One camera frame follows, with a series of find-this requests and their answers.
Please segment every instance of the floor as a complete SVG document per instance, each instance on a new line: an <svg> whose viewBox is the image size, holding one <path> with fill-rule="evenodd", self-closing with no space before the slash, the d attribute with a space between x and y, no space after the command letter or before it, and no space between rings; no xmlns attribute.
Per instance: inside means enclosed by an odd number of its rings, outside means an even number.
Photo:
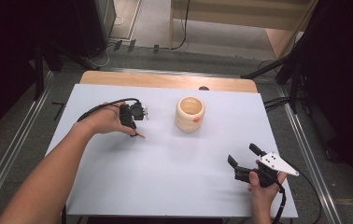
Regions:
<svg viewBox="0 0 353 224"><path fill-rule="evenodd" d="M127 27L132 27L128 32L120 32L118 38L111 39L111 42L123 39L121 49L114 50L113 47L104 51L97 58L92 59L95 63L108 63L102 70L114 69L145 69L156 71L176 71L190 72L196 75L212 77L239 78L239 75L249 74L259 67L266 65L266 60L273 60L270 43L266 39L264 30L250 27L224 27L216 24L200 24L188 22L188 44L176 51L161 51L154 53L153 45L167 46L168 36L168 1L159 4L156 0L142 0L140 10L136 13L136 22L133 25L125 20ZM137 4L132 4L132 11ZM175 44L178 44L182 37L180 21L175 23ZM128 50L131 39L136 39L133 51ZM0 213L7 204L18 185L30 173L35 165L43 158L52 134L57 127L57 119L54 119L60 107L53 102L67 102L70 91L75 83L79 82L85 70L74 62L64 58L64 69L60 74L52 74L51 88L44 99L40 112L36 114L35 122L32 123L30 131L25 135L25 141L18 146L19 153L9 167L5 182L0 187ZM273 99L279 96L279 87L274 82L275 71L264 74L256 78L258 90L263 100ZM28 90L16 105L7 113L0 122L0 161L7 152L10 143L13 142L15 133L24 122L26 114L30 111L32 97L35 88ZM330 218L324 209L318 223L353 223L353 169L344 163L332 163L327 161L323 153L323 143L321 142L315 127L299 107L299 121L303 127L305 138L308 139L309 146L313 152L318 169L326 183L329 196L338 211L337 219ZM304 173L311 180L311 172L307 167L307 162L297 141L296 131L290 124L287 107L279 107L268 114L272 126L276 143L280 152L285 158L299 165ZM303 178L291 178L290 187L295 194L293 200L296 203L299 218L293 219L293 223L313 223L317 218L320 208L316 194L310 185ZM225 219L225 223L252 223L250 219L232 218ZM77 217L70 217L68 223L78 223Z"/></svg>

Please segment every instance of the forearm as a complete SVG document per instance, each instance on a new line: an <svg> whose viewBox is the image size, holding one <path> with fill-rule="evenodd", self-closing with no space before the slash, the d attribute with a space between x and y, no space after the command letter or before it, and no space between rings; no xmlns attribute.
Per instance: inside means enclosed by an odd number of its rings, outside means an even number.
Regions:
<svg viewBox="0 0 353 224"><path fill-rule="evenodd" d="M55 223L93 132L80 123L40 162L13 196L0 223Z"/></svg>

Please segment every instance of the white panel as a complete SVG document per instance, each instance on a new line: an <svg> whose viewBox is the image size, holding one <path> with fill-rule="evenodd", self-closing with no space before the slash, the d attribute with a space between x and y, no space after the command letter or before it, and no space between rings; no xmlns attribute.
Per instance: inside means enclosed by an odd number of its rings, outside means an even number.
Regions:
<svg viewBox="0 0 353 224"><path fill-rule="evenodd" d="M206 107L201 128L183 133L174 123L177 101L200 98ZM67 202L69 215L250 217L247 183L234 179L227 162L255 168L248 146L277 152L257 93L76 85L49 151L81 114L103 102L134 97L148 106L137 121L147 138L97 134L88 144ZM289 185L283 217L297 217ZM275 216L281 195L272 207Z"/></svg>

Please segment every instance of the white tabletop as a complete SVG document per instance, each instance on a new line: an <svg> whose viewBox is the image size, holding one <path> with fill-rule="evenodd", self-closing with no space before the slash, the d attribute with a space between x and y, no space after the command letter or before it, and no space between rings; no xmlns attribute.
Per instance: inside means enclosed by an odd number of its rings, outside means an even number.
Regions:
<svg viewBox="0 0 353 224"><path fill-rule="evenodd" d="M177 102L185 96L205 104L203 124L195 133L183 133L174 123ZM147 138L97 134L84 152L67 214L250 217L247 183L234 179L227 158L231 154L240 166L255 168L258 157L248 149L250 143L278 153L258 93L77 84L48 153L84 112L131 97L148 106L149 120L135 122ZM283 217L297 217L288 181L283 186ZM272 216L280 201L277 195Z"/></svg>

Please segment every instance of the white table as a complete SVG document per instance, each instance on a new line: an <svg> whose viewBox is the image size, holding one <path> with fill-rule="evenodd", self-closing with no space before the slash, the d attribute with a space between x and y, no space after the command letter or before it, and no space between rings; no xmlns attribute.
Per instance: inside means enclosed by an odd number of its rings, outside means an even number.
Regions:
<svg viewBox="0 0 353 224"><path fill-rule="evenodd" d="M193 95L206 106L202 127L183 133L174 124L177 100ZM88 144L67 202L68 215L140 217L249 217L247 183L234 180L229 154L247 168L249 149L277 152L257 93L76 85L49 151L78 117L105 101L138 98L149 120L137 121L146 139L98 134ZM297 217L288 181L283 217ZM280 204L278 195L271 214Z"/></svg>

